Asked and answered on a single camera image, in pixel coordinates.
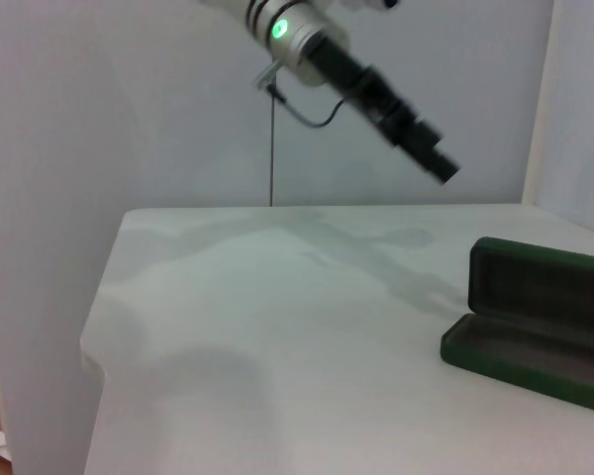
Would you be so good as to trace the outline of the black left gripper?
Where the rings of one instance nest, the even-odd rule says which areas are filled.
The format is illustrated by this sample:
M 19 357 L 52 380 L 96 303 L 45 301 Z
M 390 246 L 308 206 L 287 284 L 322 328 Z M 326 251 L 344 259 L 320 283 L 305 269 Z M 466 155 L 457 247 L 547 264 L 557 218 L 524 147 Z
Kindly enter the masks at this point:
M 325 35 L 307 43 L 305 58 L 393 146 L 439 182 L 445 184 L 456 175 L 459 166 L 438 147 L 440 133 L 419 119 L 378 71 L 361 65 Z

